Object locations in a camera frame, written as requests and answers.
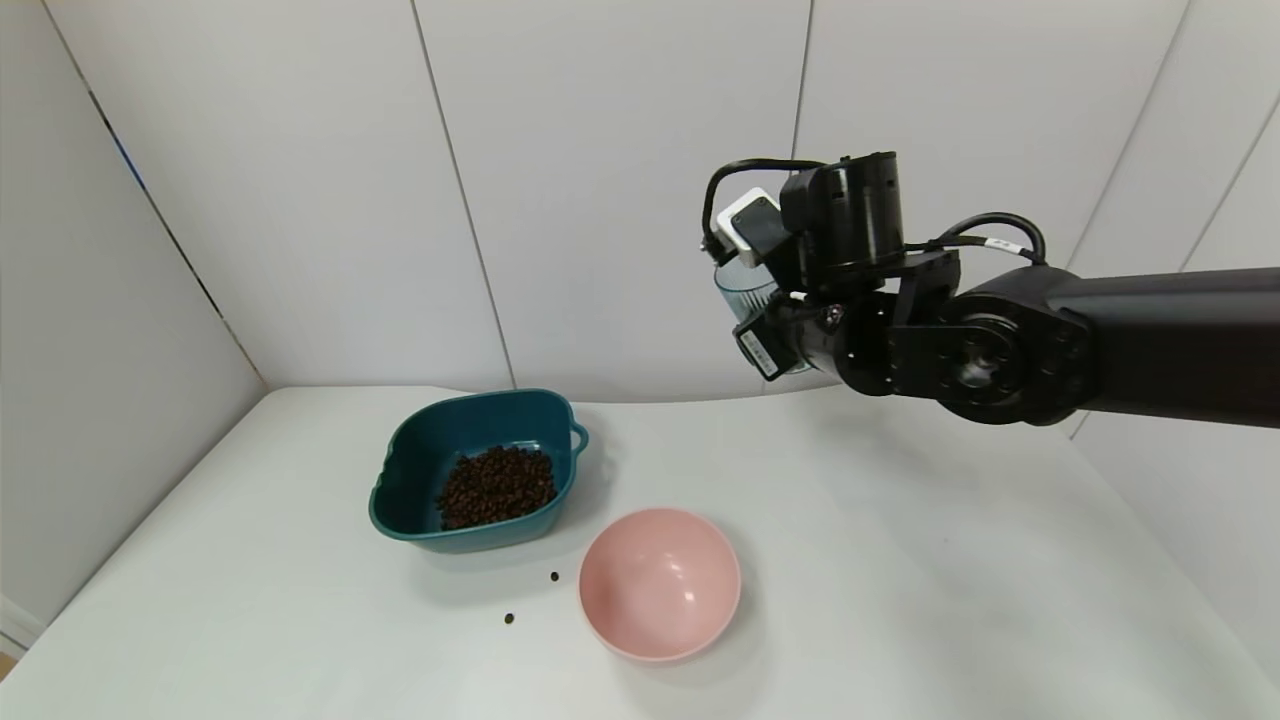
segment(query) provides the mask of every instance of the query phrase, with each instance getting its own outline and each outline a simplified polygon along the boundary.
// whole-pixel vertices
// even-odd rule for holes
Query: white table
[[[365,507],[396,427],[454,395],[269,396],[0,684],[0,717],[1280,717],[1052,429],[842,388],[575,405],[593,439],[552,534],[439,556]],[[745,574],[721,643],[658,670],[576,597],[593,536],[655,505],[717,521]]]

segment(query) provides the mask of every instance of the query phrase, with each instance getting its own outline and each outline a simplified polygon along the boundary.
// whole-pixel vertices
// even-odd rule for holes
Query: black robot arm
[[[781,208],[753,202],[713,227],[722,169],[704,211],[703,247],[718,264],[764,264],[777,281],[733,331],[769,380],[809,364],[859,392],[933,398],[989,424],[1088,409],[1280,427],[1280,269],[1082,279],[1050,266],[1018,215],[904,242],[892,152],[726,168],[800,170]],[[964,234],[993,223],[1028,245]],[[973,245],[1029,265],[957,295],[954,247]],[[891,278],[897,292],[884,291]]]

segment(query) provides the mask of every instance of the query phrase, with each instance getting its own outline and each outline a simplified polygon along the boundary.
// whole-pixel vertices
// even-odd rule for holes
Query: black cable
[[[1036,258],[1036,252],[1029,247],[1023,247],[1015,242],[1005,242],[998,240],[992,240],[989,237],[982,237],[975,234],[960,234],[954,237],[938,237],[931,240],[929,242],[909,242],[904,246],[911,252],[923,252],[927,250],[941,250],[943,247],[991,247],[993,250],[1002,250],[1005,252],[1016,254],[1019,258],[1027,258],[1032,261],[1032,265],[1044,265],[1046,263],[1039,258]]]
[[[1032,241],[1030,249],[1030,261],[1033,265],[1047,265],[1048,261],[1044,258],[1044,234],[1036,227],[1036,223],[1028,220],[1021,215],[1015,215],[1012,213],[983,213],[980,215],[974,215],[960,220],[959,223],[951,225],[936,240],[929,241],[925,245],[938,246],[951,241],[955,237],[960,237],[960,233],[973,229],[978,225],[1009,225],[1011,228],[1018,228],[1023,231],[1028,240]],[[965,242],[964,245],[980,245]]]
[[[716,233],[712,231],[712,209],[716,206],[716,188],[728,176],[746,170],[812,170],[823,165],[826,163],[817,160],[774,160],[772,158],[749,158],[723,165],[712,174],[710,182],[707,183],[707,197],[703,199],[703,240],[708,243],[717,242]]]

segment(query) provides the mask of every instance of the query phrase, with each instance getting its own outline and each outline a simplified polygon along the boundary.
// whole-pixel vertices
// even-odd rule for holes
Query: teal bowl
[[[579,442],[572,445],[572,434]],[[433,552],[475,552],[527,542],[547,534],[573,487],[586,428],[573,409],[547,389],[512,389],[456,397],[429,405],[401,424],[387,448],[378,484],[369,496],[369,518],[384,536]],[[490,447],[535,448],[552,459],[556,497],[513,520],[442,530],[435,498],[460,457]]]

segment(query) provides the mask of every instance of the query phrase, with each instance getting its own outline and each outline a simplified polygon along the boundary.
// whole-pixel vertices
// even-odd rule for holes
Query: coffee beans
[[[529,515],[554,497],[552,459],[545,452],[494,447],[460,457],[435,506],[442,529],[458,530]]]

